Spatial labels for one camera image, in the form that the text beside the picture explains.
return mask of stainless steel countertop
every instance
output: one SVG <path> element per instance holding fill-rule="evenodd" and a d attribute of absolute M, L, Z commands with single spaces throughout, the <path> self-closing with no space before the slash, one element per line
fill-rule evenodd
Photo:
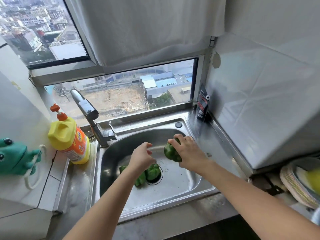
<path fill-rule="evenodd" d="M 226 141 L 222 140 L 213 128 L 213 123 L 203 123 L 195 118 L 195 111 L 185 109 L 167 115 L 181 113 L 185 116 L 200 148 L 219 165 L 231 173 L 244 178 L 241 169 L 235 163 Z M 96 143 L 91 143 L 94 153 Z M 89 191 L 92 187 L 91 174 L 94 162 L 84 165 L 71 165 L 68 168 L 67 192 L 64 213 L 51 220 L 47 239 L 61 240 L 75 223 L 88 210 Z M 208 224 L 237 215 L 238 212 L 221 194 L 194 200 L 177 207 L 147 215 L 116 227 L 113 239 L 166 239 Z"/>

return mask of person's left arm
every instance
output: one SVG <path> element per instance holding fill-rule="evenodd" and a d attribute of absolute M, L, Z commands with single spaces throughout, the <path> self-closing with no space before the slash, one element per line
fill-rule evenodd
<path fill-rule="evenodd" d="M 112 239 L 121 212 L 127 202 L 136 179 L 151 164 L 156 163 L 143 143 L 132 153 L 128 167 L 90 210 L 76 223 L 63 240 L 109 240 Z"/>

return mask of person's left hand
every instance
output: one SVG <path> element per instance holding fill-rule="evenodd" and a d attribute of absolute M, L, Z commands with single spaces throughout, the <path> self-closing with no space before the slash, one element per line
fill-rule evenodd
<path fill-rule="evenodd" d="M 128 168 L 133 169 L 140 175 L 143 171 L 148 169 L 151 164 L 155 164 L 156 160 L 151 156 L 152 152 L 147 149 L 151 146 L 151 143 L 144 142 L 134 149 Z"/>

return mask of chrome faucet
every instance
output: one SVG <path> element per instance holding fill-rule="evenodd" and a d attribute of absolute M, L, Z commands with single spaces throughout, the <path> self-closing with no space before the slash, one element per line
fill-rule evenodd
<path fill-rule="evenodd" d="M 85 99 L 78 90 L 71 89 L 70 92 L 73 100 L 89 122 L 92 133 L 99 142 L 100 146 L 108 147 L 108 141 L 117 139 L 117 134 L 111 125 L 111 121 L 109 122 L 110 130 L 103 130 L 95 121 L 99 117 L 99 112 L 93 107 L 93 105 L 87 99 Z"/>

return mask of frog figurine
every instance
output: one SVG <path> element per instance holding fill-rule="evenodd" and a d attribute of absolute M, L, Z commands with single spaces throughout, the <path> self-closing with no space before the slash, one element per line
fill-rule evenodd
<path fill-rule="evenodd" d="M 0 139 L 0 175 L 25 175 L 31 169 L 30 175 L 36 171 L 35 163 L 41 161 L 42 151 L 28 151 L 26 145 L 13 142 L 9 138 Z"/>

